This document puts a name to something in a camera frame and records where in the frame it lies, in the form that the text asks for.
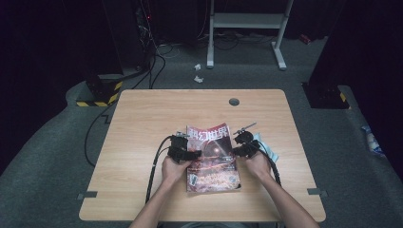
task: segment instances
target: forearm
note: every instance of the forearm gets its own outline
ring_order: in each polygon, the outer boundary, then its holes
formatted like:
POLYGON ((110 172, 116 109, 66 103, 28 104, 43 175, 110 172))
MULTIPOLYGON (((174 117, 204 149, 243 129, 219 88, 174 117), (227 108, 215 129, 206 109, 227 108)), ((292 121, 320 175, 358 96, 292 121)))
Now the forearm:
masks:
POLYGON ((260 177, 260 181, 275 203, 286 227, 319 227, 312 216, 270 174, 260 177))
POLYGON ((173 184, 163 182, 129 228, 156 228, 163 205, 168 199, 172 187, 173 184))

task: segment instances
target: white paper scrap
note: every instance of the white paper scrap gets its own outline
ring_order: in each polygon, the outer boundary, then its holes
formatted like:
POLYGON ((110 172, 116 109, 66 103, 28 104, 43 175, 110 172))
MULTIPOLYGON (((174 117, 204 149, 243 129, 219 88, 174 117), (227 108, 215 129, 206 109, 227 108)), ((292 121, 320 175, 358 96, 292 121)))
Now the white paper scrap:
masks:
POLYGON ((199 78, 199 76, 196 75, 194 79, 197 83, 202 83, 203 78, 199 78))
POLYGON ((201 69, 202 66, 200 64, 195 65, 195 70, 198 71, 199 69, 201 69))

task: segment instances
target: metal bracket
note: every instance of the metal bracket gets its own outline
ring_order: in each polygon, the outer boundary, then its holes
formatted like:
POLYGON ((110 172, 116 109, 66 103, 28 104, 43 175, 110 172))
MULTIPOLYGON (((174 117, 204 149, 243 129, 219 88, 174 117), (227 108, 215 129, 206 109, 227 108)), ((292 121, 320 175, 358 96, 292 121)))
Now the metal bracket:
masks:
POLYGON ((320 188, 308 188, 309 195, 319 195, 321 198, 326 198, 329 195, 325 190, 320 190, 320 188))
POLYGON ((77 196, 77 200, 83 200, 84 198, 96 198, 98 192, 85 192, 85 193, 80 193, 77 196))

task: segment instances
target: white metal frame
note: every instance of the white metal frame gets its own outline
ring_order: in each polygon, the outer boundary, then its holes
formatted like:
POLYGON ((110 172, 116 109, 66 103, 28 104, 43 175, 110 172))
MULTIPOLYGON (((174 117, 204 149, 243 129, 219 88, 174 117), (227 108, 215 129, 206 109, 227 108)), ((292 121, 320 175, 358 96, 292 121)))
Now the white metal frame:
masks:
POLYGON ((215 13, 214 0, 211 0, 210 30, 207 50, 207 68, 214 67, 214 28, 245 28, 245 29, 278 29, 278 39, 272 42, 273 51, 278 61, 278 67, 285 70, 284 58, 279 46, 290 17, 294 0, 289 0, 284 13, 215 13))

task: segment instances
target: handheld controller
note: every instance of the handheld controller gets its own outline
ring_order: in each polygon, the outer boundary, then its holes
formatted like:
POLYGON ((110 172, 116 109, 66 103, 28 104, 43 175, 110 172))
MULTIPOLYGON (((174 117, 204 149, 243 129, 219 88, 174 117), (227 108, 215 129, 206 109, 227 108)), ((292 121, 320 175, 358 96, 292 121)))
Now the handheld controller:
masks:
POLYGON ((193 161, 202 155, 201 150, 187 151, 188 135, 178 132, 176 136, 171 137, 171 146, 169 146, 168 156, 176 163, 180 161, 193 161))
POLYGON ((279 179, 279 173, 276 167, 276 164, 273 162, 273 160, 268 156, 267 152, 264 152, 260 149, 260 142, 257 140, 254 140, 254 137, 252 133, 249 131, 246 131, 246 128, 249 128, 256 123, 252 123, 248 126, 245 126, 238 130, 235 134, 239 134, 234 140, 237 144, 241 144, 239 147, 233 148, 234 154, 240 157, 246 157, 246 158, 252 158, 258 151, 263 154, 264 157, 267 158, 267 160, 270 163, 270 166, 273 169, 273 173, 275 175, 276 182, 281 185, 281 181, 279 179))

